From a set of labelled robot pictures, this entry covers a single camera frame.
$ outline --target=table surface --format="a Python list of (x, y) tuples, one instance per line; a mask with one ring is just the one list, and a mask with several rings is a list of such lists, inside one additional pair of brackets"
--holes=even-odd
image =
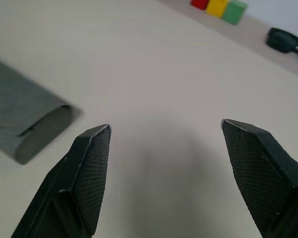
[(26, 166), (0, 151), (0, 238), (100, 124), (113, 133), (98, 238), (259, 238), (223, 118), (298, 161), (298, 76), (157, 0), (0, 0), (0, 60), (84, 111)]

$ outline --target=wall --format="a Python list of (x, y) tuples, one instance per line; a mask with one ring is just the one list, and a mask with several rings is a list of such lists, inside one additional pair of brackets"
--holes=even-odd
[(248, 15), (298, 35), (298, 0), (243, 0)]

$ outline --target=yellow block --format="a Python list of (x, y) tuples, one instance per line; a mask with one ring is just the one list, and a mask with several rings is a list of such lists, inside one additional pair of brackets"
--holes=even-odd
[(228, 0), (210, 0), (207, 8), (207, 13), (213, 16), (222, 17)]

